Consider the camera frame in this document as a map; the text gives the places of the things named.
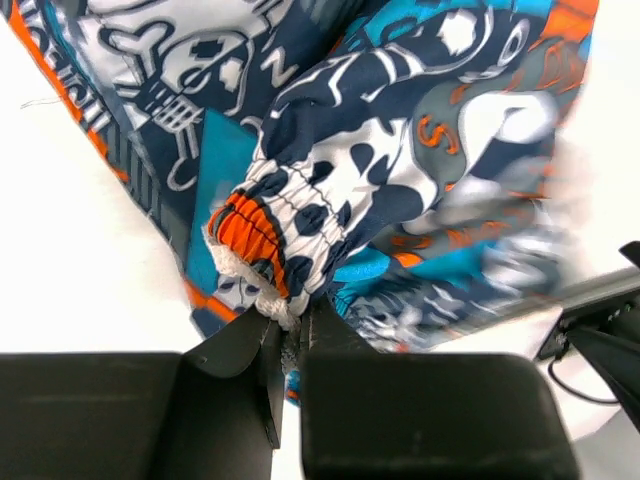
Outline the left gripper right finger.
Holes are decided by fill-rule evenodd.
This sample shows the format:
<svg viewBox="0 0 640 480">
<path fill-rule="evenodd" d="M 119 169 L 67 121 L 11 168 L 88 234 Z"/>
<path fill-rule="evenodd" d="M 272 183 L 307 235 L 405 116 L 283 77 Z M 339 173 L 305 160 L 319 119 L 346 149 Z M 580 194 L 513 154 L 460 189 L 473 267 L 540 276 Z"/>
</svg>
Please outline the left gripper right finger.
<svg viewBox="0 0 640 480">
<path fill-rule="evenodd" d="M 302 319 L 308 479 L 576 479 L 551 390 L 513 354 L 384 354 L 327 300 Z"/>
</svg>

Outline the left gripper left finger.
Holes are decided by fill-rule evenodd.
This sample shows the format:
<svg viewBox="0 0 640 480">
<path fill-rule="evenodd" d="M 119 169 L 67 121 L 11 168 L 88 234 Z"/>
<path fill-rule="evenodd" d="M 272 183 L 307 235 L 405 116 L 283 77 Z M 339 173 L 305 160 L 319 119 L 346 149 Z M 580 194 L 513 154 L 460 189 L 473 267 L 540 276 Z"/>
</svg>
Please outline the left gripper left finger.
<svg viewBox="0 0 640 480">
<path fill-rule="evenodd" d="M 1 358 L 5 479 L 267 479 L 280 327 L 249 310 L 186 353 Z"/>
</svg>

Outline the colourful patterned shorts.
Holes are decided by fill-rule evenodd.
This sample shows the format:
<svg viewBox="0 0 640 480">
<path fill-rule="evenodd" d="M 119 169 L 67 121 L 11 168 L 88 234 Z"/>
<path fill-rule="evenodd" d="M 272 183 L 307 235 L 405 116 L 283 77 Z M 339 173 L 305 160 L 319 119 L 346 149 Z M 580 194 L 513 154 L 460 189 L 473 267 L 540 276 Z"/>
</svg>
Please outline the colourful patterned shorts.
<svg viewBox="0 0 640 480">
<path fill-rule="evenodd" d="M 318 299 L 423 353 L 553 293 L 545 203 L 594 1 L 5 1 L 177 255 L 205 335 Z"/>
</svg>

